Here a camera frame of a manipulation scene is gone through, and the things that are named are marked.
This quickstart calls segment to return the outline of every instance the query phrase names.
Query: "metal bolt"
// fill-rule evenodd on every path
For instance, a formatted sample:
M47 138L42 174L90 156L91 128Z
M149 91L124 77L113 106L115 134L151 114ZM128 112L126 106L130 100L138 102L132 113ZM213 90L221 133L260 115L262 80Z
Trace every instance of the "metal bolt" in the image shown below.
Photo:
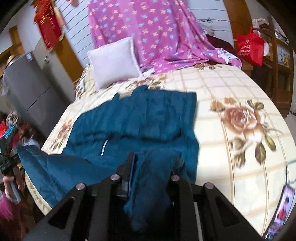
M171 180L173 182L176 182L176 181L179 181L180 180L180 177L178 175L172 175L170 178L171 178Z
M120 178L120 176L119 176L118 174L113 174L113 175L110 177L110 179L111 179L112 181L117 181L119 178Z
M212 183L206 183L206 184L205 184L205 187L206 187L207 189L213 189L213 188L214 188L214 185L213 185Z
M85 184L83 184L83 183L78 183L77 185L76 185L76 189L77 190L83 190L85 188Z

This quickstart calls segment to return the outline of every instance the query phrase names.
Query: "red lantern ornament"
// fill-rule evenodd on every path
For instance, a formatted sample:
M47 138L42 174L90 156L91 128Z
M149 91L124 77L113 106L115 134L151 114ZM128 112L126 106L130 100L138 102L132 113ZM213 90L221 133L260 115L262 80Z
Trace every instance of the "red lantern ornament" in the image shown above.
M43 41L49 50L54 49L64 37L57 16L55 15L52 0L39 0L34 22L37 23Z

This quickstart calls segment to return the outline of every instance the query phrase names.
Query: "pink floral fabric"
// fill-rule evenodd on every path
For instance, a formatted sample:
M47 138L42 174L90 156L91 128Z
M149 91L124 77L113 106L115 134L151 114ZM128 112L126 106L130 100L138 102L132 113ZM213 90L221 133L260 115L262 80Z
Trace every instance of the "pink floral fabric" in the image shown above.
M91 0L89 23L95 48L133 37L142 71L156 73L206 61L225 64L182 0ZM229 60L241 67L239 59Z

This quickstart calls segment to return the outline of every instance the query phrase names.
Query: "floor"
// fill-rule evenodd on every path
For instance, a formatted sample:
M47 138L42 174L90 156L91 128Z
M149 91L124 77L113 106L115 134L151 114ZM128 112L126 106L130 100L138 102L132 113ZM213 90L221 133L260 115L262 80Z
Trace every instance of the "floor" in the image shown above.
M296 116L289 113L285 119L285 122L290 129L294 142L296 143Z

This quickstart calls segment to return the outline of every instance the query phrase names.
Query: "bed sheet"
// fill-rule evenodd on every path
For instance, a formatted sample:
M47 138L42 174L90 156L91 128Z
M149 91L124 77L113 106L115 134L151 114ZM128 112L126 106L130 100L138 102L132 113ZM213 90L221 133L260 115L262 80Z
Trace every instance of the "bed sheet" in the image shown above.
M117 92L127 96L144 84L150 89L196 92L194 133L200 143L196 184L212 182L263 235L285 184L286 164L296 158L296 147L272 101L236 67L201 64L95 92L66 109L42 150L61 153L80 114ZM288 179L295 178L296 164L292 164ZM26 183L37 206L47 214L51 207L28 176Z

